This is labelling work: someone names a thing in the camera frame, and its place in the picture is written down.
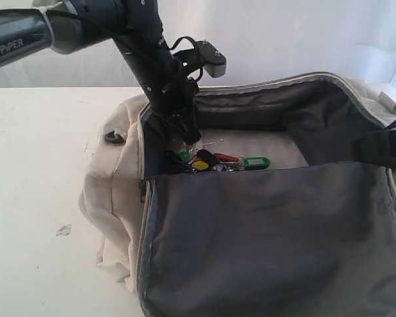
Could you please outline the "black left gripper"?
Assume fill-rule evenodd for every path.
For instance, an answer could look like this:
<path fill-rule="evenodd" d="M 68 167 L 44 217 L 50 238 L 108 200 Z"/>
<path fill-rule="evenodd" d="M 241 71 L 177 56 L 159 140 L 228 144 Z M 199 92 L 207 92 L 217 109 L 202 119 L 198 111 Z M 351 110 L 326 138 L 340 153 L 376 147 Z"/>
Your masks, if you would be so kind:
<path fill-rule="evenodd" d="M 199 59 L 197 42 L 189 36 L 169 46 L 163 36 L 149 42 L 140 33 L 129 32 L 118 37 L 118 49 L 149 99 L 152 114 L 167 130 L 192 145 L 201 139 L 193 110 L 197 85 L 188 79 L 183 62 L 172 55 L 183 40 L 193 46 L 192 54 Z"/>

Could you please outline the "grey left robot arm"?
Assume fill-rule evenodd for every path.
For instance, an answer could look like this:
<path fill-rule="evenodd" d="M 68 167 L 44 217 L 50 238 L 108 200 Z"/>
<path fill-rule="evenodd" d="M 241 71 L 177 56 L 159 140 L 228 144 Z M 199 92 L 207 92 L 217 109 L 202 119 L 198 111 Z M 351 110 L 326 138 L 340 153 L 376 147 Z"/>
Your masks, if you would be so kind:
<path fill-rule="evenodd" d="M 0 9 L 0 67 L 46 48 L 69 55 L 113 40 L 152 111 L 188 145 L 201 138 L 197 83 L 172 55 L 156 1 L 34 1 Z"/>

